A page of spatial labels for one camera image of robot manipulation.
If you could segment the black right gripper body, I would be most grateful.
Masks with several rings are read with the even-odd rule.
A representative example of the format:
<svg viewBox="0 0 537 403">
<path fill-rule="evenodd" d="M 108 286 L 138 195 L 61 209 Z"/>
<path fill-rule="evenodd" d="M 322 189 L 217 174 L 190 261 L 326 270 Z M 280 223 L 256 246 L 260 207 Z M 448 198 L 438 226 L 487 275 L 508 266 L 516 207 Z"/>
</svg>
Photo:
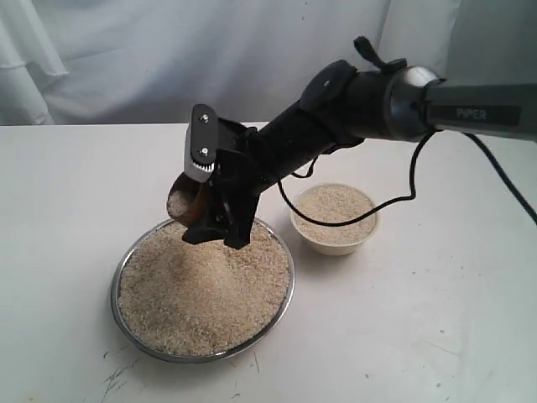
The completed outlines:
<svg viewBox="0 0 537 403">
<path fill-rule="evenodd" d="M 256 216 L 259 195 L 247 188 L 259 173 L 247 147 L 247 136 L 255 133 L 218 117 L 206 104 L 192 108 L 183 174 L 191 203 L 182 217 L 197 218 L 209 210 L 228 218 Z"/>
</svg>

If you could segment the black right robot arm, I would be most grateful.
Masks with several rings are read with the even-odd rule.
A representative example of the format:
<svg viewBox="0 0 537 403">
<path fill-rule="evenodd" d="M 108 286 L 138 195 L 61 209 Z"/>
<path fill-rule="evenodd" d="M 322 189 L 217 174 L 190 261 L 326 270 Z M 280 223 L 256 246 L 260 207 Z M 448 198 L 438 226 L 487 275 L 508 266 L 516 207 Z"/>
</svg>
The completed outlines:
<svg viewBox="0 0 537 403">
<path fill-rule="evenodd" d="M 435 133 L 454 130 L 475 143 L 484 135 L 535 140 L 535 84 L 457 84 L 406 59 L 381 60 L 365 37 L 354 47 L 372 71 L 344 60 L 329 64 L 261 129 L 221 118 L 205 104 L 192 108 L 184 171 L 173 185 L 195 195 L 177 217 L 187 243 L 243 248 L 264 191 L 319 156 L 366 139 L 423 147 Z"/>
</svg>

